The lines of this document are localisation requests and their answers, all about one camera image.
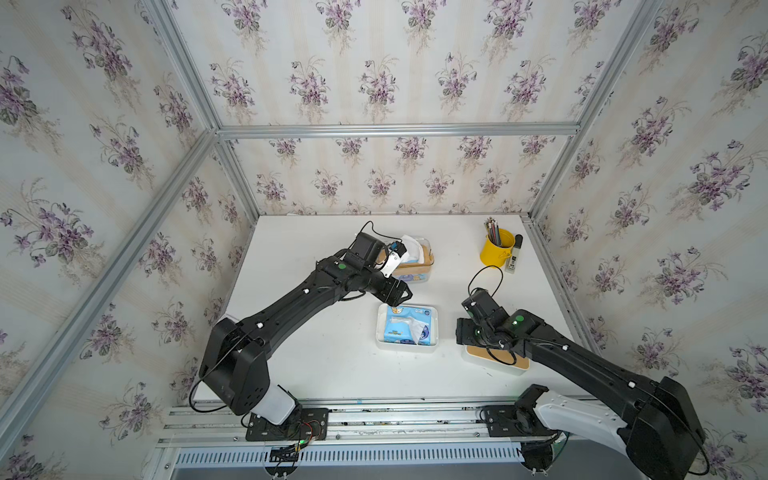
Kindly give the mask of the clear plastic tissue box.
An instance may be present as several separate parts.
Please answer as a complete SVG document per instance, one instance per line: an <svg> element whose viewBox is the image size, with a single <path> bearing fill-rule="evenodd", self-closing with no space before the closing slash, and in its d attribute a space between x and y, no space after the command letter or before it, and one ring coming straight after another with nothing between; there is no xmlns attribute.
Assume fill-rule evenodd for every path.
<svg viewBox="0 0 768 480"><path fill-rule="evenodd" d="M401 237L405 248L405 259L393 267L390 259L392 248L387 245L377 256L375 265L382 267L384 273L389 273L392 278L406 283L424 283L431 275L434 264L434 254L430 242L424 237L403 235Z"/></svg>

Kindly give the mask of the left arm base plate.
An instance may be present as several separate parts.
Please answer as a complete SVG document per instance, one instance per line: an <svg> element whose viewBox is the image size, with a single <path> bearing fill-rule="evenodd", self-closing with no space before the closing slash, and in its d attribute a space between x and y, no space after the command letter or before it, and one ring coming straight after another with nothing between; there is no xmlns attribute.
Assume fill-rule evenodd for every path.
<svg viewBox="0 0 768 480"><path fill-rule="evenodd" d="M326 408L297 408L279 425L252 414L245 439L249 442L325 440L329 413Z"/></svg>

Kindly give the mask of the blue tissue paper pack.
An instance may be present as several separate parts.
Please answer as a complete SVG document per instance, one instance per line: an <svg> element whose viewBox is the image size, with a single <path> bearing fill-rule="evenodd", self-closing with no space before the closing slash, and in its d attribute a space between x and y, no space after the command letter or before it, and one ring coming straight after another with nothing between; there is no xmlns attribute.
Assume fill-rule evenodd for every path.
<svg viewBox="0 0 768 480"><path fill-rule="evenodd" d="M403 264L423 265L426 263L428 253L425 251L425 248L427 247L427 242L424 238L413 237L410 235L403 235L401 237L401 240L407 247L407 250L409 253L409 259L401 263L401 265Z"/></svg>

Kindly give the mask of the white bamboo-lid tissue box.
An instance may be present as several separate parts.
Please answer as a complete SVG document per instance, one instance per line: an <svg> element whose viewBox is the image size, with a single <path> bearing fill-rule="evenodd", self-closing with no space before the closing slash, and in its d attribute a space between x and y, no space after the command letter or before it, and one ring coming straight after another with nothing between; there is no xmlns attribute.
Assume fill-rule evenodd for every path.
<svg viewBox="0 0 768 480"><path fill-rule="evenodd" d="M525 357L513 356L510 352L503 350L486 350L476 346L465 346L462 358L475 366L517 376L528 372L531 366L530 360Z"/></svg>

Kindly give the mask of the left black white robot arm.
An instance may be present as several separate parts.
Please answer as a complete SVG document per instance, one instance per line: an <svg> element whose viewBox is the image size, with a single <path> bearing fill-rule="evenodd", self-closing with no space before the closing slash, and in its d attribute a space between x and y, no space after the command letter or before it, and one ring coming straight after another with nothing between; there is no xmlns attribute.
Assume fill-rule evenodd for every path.
<svg viewBox="0 0 768 480"><path fill-rule="evenodd" d="M242 320L222 317L209 336L196 384L208 387L236 415L283 425L299 403L271 382L272 354L313 316L351 293L370 294L392 307L409 300L408 284L393 276L409 259L402 239L385 244L359 232L350 246L318 260L305 280L268 307Z"/></svg>

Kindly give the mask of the white plastic box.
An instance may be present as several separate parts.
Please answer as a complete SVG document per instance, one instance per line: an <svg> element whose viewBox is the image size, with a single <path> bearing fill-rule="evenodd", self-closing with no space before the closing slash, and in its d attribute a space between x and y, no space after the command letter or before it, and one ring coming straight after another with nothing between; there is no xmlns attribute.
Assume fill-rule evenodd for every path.
<svg viewBox="0 0 768 480"><path fill-rule="evenodd" d="M432 353L439 343L439 313L433 306L381 304L377 311L376 345L382 350Z"/></svg>

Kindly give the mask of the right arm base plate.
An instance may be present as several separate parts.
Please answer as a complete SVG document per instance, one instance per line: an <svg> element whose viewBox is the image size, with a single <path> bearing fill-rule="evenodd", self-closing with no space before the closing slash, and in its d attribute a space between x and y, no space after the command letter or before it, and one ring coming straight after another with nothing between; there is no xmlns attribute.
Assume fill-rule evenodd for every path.
<svg viewBox="0 0 768 480"><path fill-rule="evenodd" d="M493 438L542 437L558 438L560 430L546 427L532 407L488 405L480 409L480 420Z"/></svg>

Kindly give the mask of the bamboo tissue box lid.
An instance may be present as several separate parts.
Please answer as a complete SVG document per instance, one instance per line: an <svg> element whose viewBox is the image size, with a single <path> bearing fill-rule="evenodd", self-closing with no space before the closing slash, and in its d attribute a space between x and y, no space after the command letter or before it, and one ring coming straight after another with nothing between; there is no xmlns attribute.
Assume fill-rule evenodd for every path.
<svg viewBox="0 0 768 480"><path fill-rule="evenodd" d="M421 244L420 248L421 255L413 257L407 254L406 258L400 260L400 263L393 269L391 274L393 276L426 274L434 263L434 256L429 245Z"/></svg>

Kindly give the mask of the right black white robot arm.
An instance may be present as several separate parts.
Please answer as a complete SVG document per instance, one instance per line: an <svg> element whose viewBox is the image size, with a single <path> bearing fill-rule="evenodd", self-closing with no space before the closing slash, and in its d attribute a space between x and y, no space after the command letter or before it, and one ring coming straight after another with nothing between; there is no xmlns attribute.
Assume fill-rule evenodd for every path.
<svg viewBox="0 0 768 480"><path fill-rule="evenodd" d="M524 449L532 471L550 467L561 434L575 434L624 454L650 479L683 479L705 457L705 431L686 388L619 367L572 342L535 314L509 314L485 289L469 293L456 341L511 353L557 372L594 397L568 399L532 384L511 405L486 406L481 421L492 437L539 437Z"/></svg>

